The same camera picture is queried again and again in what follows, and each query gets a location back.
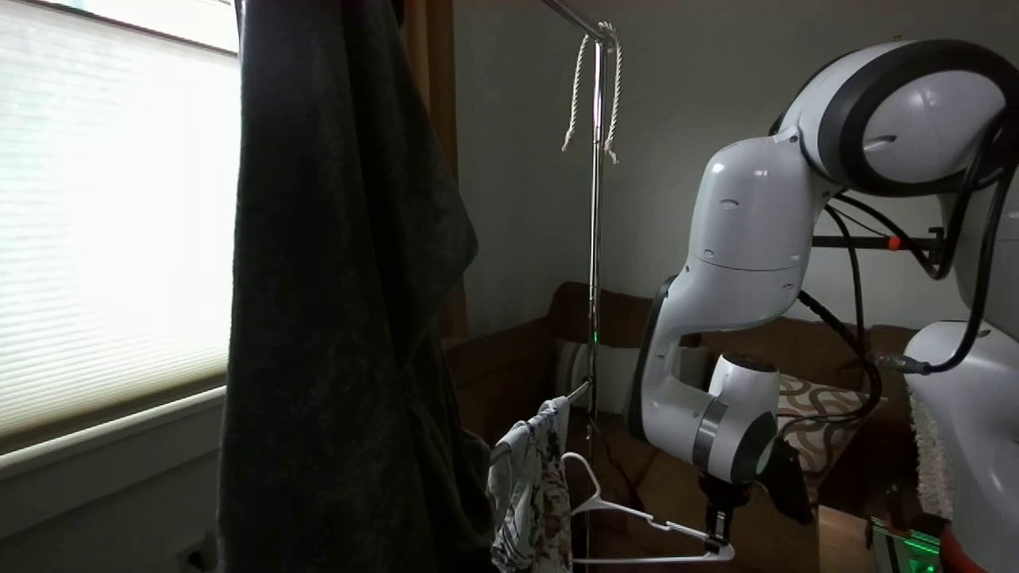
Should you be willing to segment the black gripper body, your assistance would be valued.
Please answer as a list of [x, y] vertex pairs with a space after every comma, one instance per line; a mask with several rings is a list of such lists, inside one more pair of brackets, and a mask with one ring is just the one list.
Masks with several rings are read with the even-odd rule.
[[724, 547], [732, 540], [732, 517], [738, 507], [749, 502], [749, 491], [738, 484], [725, 484], [721, 476], [710, 476], [710, 474], [699, 474], [697, 484], [708, 495], [708, 508], [705, 508], [708, 540], [714, 547]]

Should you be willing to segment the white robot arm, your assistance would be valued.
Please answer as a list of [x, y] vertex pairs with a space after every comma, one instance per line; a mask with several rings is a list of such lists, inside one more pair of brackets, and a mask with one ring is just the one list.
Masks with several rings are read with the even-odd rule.
[[646, 320], [634, 432], [725, 484], [755, 479], [774, 414], [686, 381], [679, 344], [784, 315], [831, 196], [938, 194], [938, 262], [960, 272], [971, 315], [924, 326], [894, 365], [944, 442], [961, 554], [985, 573], [1019, 573], [1015, 108], [1019, 69], [998, 51], [960, 39], [881, 42], [812, 72], [772, 133], [714, 154], [686, 263]]

